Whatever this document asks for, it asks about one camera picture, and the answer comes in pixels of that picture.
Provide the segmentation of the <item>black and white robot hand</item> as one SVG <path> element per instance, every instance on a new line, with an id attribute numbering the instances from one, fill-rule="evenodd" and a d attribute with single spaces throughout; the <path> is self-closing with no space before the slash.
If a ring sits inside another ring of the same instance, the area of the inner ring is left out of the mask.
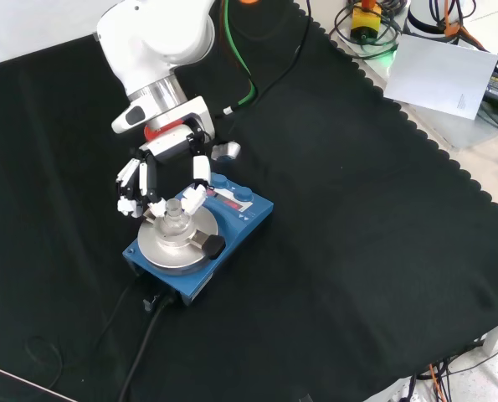
<path id="1" fill-rule="evenodd" d="M 211 139 L 191 119 L 141 146 L 116 176 L 117 210 L 133 218 L 142 216 L 145 208 L 156 218 L 164 216 L 167 201 L 158 190 L 159 165 L 188 151 L 193 157 L 193 183 L 182 193 L 182 211 L 195 215 L 203 206 L 211 182 L 211 165 L 205 153 L 205 144 Z"/>

